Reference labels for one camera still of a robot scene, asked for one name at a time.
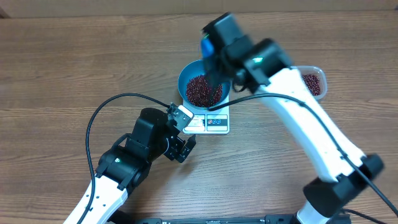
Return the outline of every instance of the white container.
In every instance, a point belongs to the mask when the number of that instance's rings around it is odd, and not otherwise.
[[[325,72],[322,71],[322,69],[316,67],[316,66],[311,66],[311,65],[297,65],[294,66],[296,67],[302,75],[316,75],[319,78],[319,86],[321,88],[321,94],[318,96],[313,96],[316,100],[321,100],[325,95],[326,92],[328,91],[328,84],[326,82],[326,75]]]

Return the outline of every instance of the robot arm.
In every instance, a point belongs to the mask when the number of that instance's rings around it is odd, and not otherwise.
[[[289,56],[274,41],[264,39],[254,45],[230,13],[209,23],[203,32],[201,49],[211,87],[232,82],[235,91],[238,91],[236,86],[242,86],[240,91],[248,88],[254,95],[279,93],[292,96],[311,108],[336,139],[336,142],[331,140],[325,127],[301,103],[284,98],[261,98],[285,123],[318,174],[317,179],[304,187],[307,202],[298,211],[296,222],[326,223],[367,186],[353,166],[373,179],[382,170],[382,161],[377,155],[366,157],[337,128],[307,90]]]
[[[173,103],[167,113],[154,108],[143,109],[132,133],[120,137],[101,156],[96,169],[93,203],[82,224],[106,223],[148,176],[152,161],[160,155],[183,162],[196,144],[195,135],[185,143],[178,134],[192,118],[193,113],[188,109]],[[126,145],[119,146],[124,140]],[[91,183],[65,224],[78,223],[90,196]]]

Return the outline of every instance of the digital scale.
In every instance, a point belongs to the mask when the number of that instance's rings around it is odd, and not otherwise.
[[[227,96],[221,104],[227,103],[228,101],[229,96]],[[207,111],[196,109],[185,100],[182,105],[194,114],[192,121],[183,129],[185,134],[229,133],[229,106],[216,111]]]
[[[188,82],[197,76],[205,73],[201,60],[188,64],[178,78],[178,91],[182,97],[182,105],[190,110],[195,116],[187,127],[183,129],[185,134],[228,134],[229,133],[229,106],[216,111],[208,111],[206,108],[193,106],[188,102],[185,92]],[[230,83],[222,84],[223,94],[221,103],[229,102]]]

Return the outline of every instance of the red beans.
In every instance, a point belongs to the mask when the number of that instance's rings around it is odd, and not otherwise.
[[[321,86],[319,85],[319,78],[316,75],[302,75],[304,83],[310,90],[313,96],[321,95]]]
[[[189,80],[185,95],[191,104],[199,107],[214,106],[223,95],[223,87],[218,85],[214,90],[213,96],[210,96],[210,94],[211,88],[208,86],[204,75]]]

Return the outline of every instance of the wood grain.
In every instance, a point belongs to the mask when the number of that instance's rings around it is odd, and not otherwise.
[[[200,29],[216,17],[0,20],[0,223],[62,223],[89,183],[84,135],[92,112],[122,92],[180,102],[177,77],[200,58]],[[398,204],[398,14],[237,17],[253,39],[272,37],[296,64],[324,69],[322,106],[363,151],[383,158],[386,168],[376,183]],[[146,106],[159,108],[125,98],[101,111],[90,137],[95,164]],[[184,164],[156,160],[123,210],[161,218],[296,212],[305,200],[302,187],[315,178],[302,149],[256,101],[230,110],[228,135],[199,136]],[[396,222],[369,189],[347,207]]]
[[[9,18],[9,16],[4,12],[4,10],[0,6],[0,19]]]
[[[11,18],[394,10],[398,0],[0,0]]]

